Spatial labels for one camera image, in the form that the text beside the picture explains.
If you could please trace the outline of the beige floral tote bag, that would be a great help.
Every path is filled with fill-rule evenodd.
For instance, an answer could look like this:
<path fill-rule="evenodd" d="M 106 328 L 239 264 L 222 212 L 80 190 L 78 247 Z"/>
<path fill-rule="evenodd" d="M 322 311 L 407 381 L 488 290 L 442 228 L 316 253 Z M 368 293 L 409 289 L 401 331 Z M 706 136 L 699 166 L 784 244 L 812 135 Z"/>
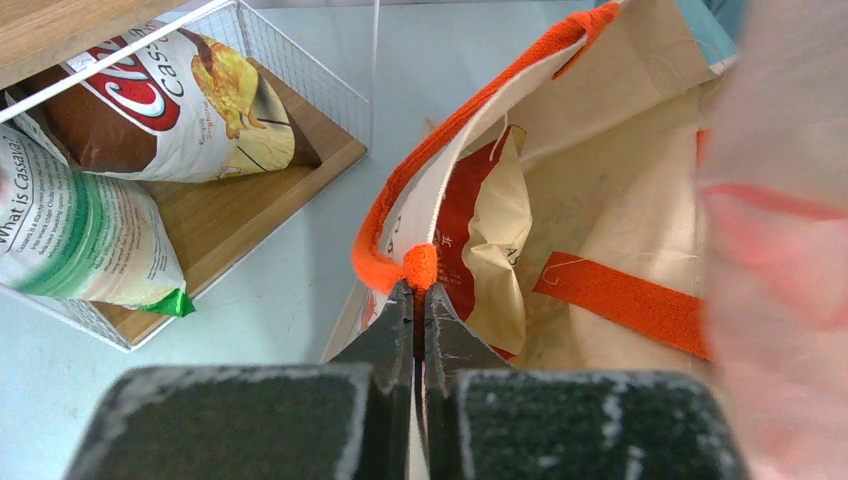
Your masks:
<path fill-rule="evenodd" d="M 390 290 L 413 293 L 414 478 L 428 473 L 422 323 L 455 164 L 508 125 L 533 223 L 515 267 L 526 318 L 517 370 L 715 370 L 699 328 L 703 223 L 691 173 L 711 68 L 675 1 L 601 1 L 552 26 L 433 130 L 388 178 L 357 235 L 364 333 Z"/>

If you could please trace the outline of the red orange chip bag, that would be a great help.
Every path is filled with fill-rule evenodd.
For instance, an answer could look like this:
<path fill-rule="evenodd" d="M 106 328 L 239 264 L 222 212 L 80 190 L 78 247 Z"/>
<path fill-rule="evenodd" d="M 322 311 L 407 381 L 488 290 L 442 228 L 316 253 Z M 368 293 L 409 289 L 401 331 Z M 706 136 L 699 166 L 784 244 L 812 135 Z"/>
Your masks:
<path fill-rule="evenodd" d="M 436 222 L 438 280 L 460 320 L 509 360 L 523 348 L 515 267 L 533 217 L 521 168 L 526 133 L 508 125 L 454 166 Z"/>

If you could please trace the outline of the pink plastic bag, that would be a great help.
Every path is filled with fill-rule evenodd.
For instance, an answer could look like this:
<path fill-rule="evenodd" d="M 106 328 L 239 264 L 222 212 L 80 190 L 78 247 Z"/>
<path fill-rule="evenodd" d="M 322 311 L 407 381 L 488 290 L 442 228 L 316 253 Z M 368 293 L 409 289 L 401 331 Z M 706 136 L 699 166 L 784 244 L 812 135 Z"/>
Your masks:
<path fill-rule="evenodd" d="M 751 475 L 847 475 L 847 5 L 751 1 L 697 190 L 705 329 Z"/>

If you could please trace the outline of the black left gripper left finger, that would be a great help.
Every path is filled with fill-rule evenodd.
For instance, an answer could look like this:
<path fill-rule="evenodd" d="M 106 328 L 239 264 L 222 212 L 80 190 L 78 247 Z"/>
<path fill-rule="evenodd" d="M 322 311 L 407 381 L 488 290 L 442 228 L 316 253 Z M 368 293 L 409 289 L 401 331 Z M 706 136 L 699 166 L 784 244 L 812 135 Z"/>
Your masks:
<path fill-rule="evenodd" d="M 413 293 L 320 365 L 153 366 L 105 393 L 69 479 L 403 479 Z"/>

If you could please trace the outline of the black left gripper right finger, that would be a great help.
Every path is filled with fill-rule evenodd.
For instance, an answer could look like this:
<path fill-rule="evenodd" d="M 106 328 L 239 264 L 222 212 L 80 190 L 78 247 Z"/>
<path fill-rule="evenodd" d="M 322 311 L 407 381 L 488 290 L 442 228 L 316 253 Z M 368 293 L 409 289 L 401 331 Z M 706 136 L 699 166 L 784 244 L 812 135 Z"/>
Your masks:
<path fill-rule="evenodd" d="M 423 385 L 433 479 L 745 479 L 705 385 L 663 370 L 517 370 L 425 300 Z"/>

